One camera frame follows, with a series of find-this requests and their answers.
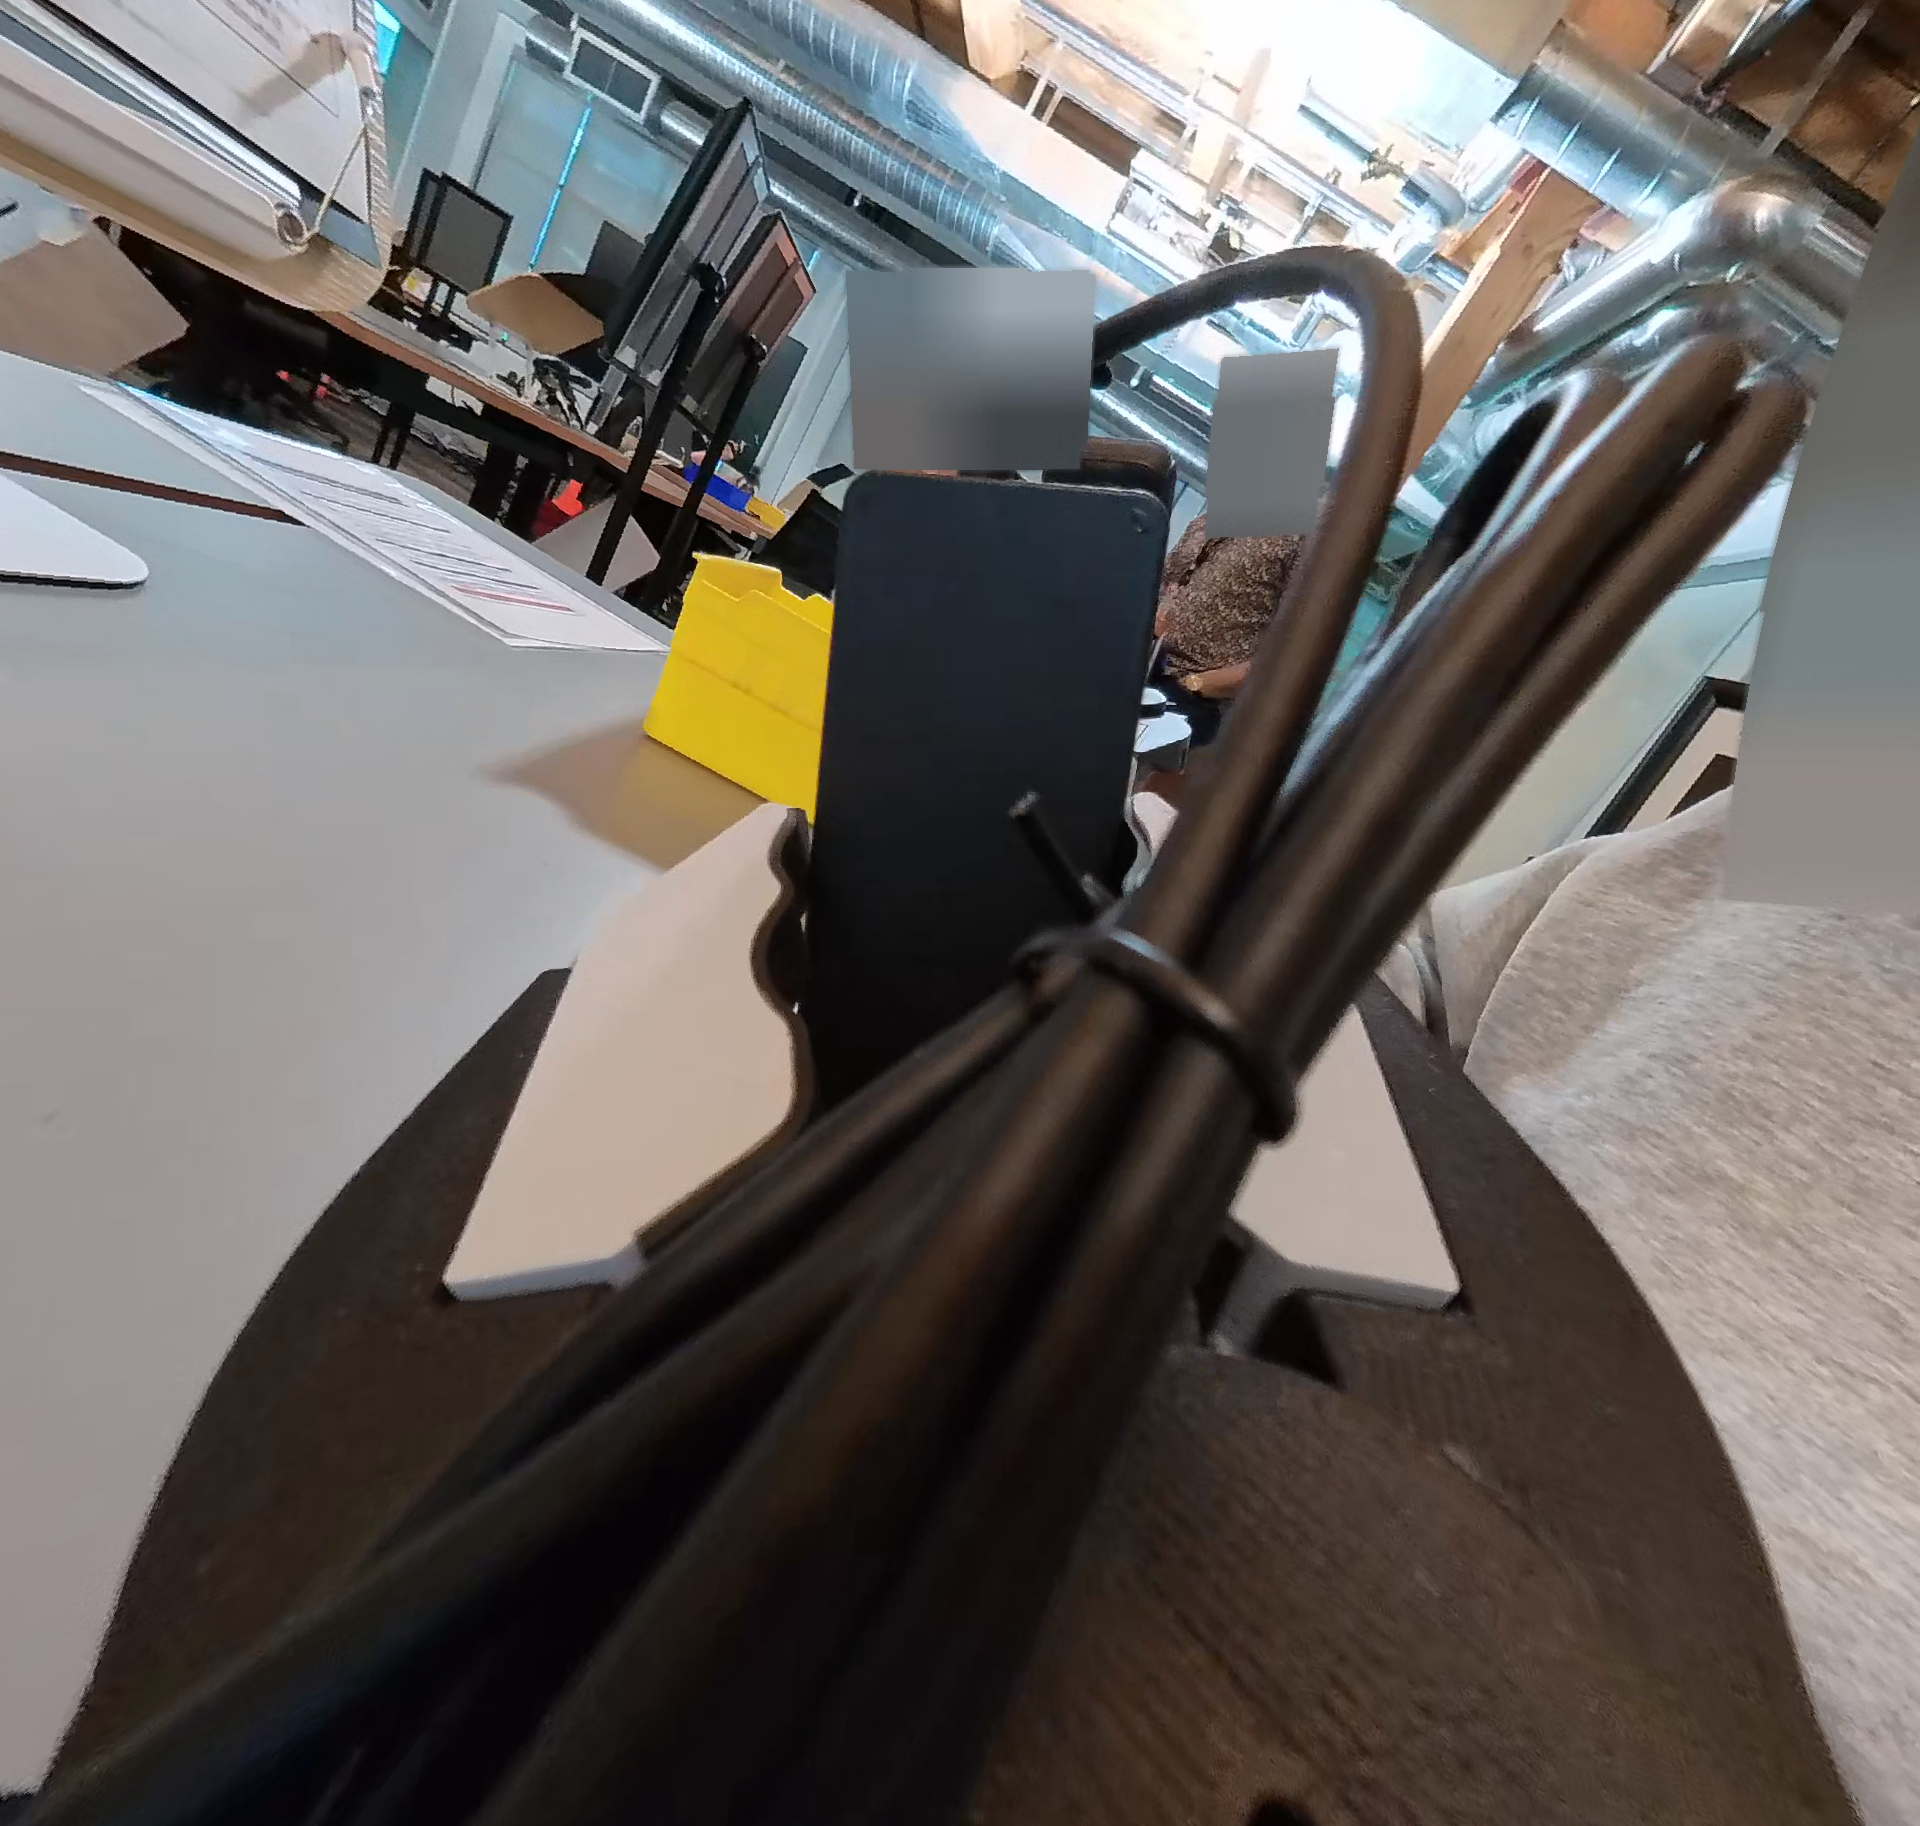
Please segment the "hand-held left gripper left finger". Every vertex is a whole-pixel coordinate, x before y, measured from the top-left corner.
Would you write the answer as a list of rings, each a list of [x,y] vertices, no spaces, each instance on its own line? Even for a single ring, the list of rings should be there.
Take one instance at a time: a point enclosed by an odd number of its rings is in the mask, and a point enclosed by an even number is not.
[[[456,1300],[633,1283],[800,1127],[808,839],[759,806],[597,926],[447,1262]]]

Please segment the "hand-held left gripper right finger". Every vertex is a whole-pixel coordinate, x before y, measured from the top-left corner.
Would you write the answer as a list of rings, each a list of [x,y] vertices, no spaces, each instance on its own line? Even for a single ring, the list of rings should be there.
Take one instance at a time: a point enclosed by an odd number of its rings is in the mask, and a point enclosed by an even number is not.
[[[1350,1006],[1302,1081],[1293,1136],[1251,1159],[1195,1309],[1307,1291],[1439,1311],[1460,1290],[1381,1052]]]

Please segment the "black power adapter brick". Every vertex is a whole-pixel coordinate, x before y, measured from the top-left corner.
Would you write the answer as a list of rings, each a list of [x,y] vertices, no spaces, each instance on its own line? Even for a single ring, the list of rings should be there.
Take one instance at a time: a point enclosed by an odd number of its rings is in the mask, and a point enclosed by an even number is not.
[[[1167,503],[863,471],[843,503],[808,856],[804,1028],[826,1108],[1078,922],[1012,811],[1117,887]]]

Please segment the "grey desk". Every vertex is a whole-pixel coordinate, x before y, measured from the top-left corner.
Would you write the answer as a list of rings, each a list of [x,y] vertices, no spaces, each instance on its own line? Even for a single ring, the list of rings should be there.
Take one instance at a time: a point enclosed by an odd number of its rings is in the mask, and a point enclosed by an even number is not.
[[[218,1362],[352,1171],[754,800],[661,654],[515,650],[5,355],[5,452],[151,567],[5,587],[5,1790],[42,1783]]]

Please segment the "person in grey sweatshirt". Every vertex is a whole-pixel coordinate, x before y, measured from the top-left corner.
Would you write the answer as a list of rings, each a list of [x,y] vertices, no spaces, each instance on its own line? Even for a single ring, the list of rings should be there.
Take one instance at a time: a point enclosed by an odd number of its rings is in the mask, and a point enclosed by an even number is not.
[[[1726,898],[1730,806],[1446,887],[1381,976],[1639,1283],[1863,1820],[1915,1822],[1915,920]]]

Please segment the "yellow plastic bin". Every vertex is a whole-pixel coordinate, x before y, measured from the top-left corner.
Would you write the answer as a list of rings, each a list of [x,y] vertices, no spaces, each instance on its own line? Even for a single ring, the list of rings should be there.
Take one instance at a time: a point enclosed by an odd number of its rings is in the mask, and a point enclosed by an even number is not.
[[[644,729],[777,806],[814,811],[834,605],[700,552]]]

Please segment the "laminated paper sheet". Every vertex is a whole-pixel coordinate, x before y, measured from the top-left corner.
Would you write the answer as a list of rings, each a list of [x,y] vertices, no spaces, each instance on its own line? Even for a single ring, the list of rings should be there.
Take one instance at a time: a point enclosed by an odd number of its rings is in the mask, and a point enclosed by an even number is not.
[[[87,382],[83,392],[502,642],[667,654],[665,638],[613,613],[612,601],[533,565],[391,470],[204,415],[123,383]]]

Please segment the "black monitor stand pole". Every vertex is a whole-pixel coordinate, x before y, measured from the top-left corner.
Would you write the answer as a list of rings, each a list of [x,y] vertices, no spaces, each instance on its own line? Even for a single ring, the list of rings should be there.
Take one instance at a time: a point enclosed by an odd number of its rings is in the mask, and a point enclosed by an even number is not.
[[[665,436],[667,426],[675,415],[675,408],[683,394],[687,376],[700,347],[708,343],[708,330],[714,324],[721,302],[726,294],[726,282],[721,269],[709,261],[700,261],[699,266],[695,266],[690,282],[695,284],[695,294],[690,298],[690,315],[661,376],[661,389],[654,399],[654,404],[642,424],[635,458],[607,506],[601,539],[586,572],[586,577],[597,585],[607,585],[624,532],[635,519],[636,498],[644,493],[646,479],[661,452],[661,439]]]

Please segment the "long wooden background table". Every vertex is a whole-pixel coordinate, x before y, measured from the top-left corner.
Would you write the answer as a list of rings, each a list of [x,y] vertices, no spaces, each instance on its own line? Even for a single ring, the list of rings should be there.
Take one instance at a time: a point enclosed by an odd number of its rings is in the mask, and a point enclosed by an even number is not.
[[[449,347],[421,334],[419,328],[397,321],[384,312],[367,310],[321,310],[317,318],[331,328],[331,354],[339,355],[344,343],[352,343],[376,355],[382,383],[373,389],[388,400],[391,408],[405,413],[402,428],[411,431],[410,420],[439,420],[449,426],[486,442],[494,450],[510,460],[537,463],[556,478],[603,474],[620,479],[625,470],[636,465],[636,450],[608,446],[593,436],[586,426],[567,422],[554,413],[538,408],[531,400],[512,392],[497,375],[482,371],[474,362],[472,352]],[[436,379],[447,394],[438,394],[424,382]],[[512,466],[500,460],[481,474],[485,483],[478,493],[486,493],[497,481],[500,498],[482,512],[500,517],[510,528],[526,532],[542,493],[512,494]],[[673,503],[683,503],[693,493],[693,483],[683,479],[681,470],[672,466],[667,458],[655,456],[642,481],[644,493]],[[789,513],[781,508],[749,506],[728,508],[717,498],[711,491],[700,501],[700,519],[721,528],[759,542],[785,526]]]

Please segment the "brown-backed black monitor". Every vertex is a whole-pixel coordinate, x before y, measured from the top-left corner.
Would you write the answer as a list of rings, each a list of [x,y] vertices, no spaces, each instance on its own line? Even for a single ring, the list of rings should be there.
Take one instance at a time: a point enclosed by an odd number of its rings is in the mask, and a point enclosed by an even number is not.
[[[804,253],[781,209],[757,221],[726,269],[726,289],[693,367],[687,407],[709,431],[757,354],[772,359],[814,298]]]

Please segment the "open cardboard box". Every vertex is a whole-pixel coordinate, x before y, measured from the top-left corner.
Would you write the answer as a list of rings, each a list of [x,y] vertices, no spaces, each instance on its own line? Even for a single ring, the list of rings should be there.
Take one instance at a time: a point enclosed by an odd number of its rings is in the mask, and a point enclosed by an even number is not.
[[[469,312],[530,352],[567,358],[603,348],[618,284],[571,272],[522,272],[468,294]]]

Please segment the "white flat stand base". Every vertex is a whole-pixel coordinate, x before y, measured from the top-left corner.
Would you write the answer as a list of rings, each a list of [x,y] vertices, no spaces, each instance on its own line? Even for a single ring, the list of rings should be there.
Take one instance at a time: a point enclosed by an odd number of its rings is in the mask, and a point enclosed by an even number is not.
[[[132,592],[149,579],[132,548],[3,474],[3,583]]]

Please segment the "large black monitor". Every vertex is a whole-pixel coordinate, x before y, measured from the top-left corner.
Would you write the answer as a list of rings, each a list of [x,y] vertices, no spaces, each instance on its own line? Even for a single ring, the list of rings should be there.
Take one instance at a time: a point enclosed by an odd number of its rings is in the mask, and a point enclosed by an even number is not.
[[[603,318],[601,359],[658,375],[700,294],[699,273],[726,279],[772,208],[765,147],[751,103],[726,109],[703,136],[661,223]]]

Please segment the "small black monitor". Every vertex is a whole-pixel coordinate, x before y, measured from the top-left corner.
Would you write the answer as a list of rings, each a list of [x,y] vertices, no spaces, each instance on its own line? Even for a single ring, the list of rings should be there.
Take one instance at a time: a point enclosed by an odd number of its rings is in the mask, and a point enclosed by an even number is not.
[[[442,171],[422,171],[397,263],[456,294],[489,284],[508,243],[512,214]]]

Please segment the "white board with paper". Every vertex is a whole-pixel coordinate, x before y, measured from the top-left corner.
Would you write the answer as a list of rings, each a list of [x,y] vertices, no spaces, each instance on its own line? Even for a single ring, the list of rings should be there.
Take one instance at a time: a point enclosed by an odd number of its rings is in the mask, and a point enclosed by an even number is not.
[[[5,166],[290,302],[395,242],[376,0],[3,0]]]

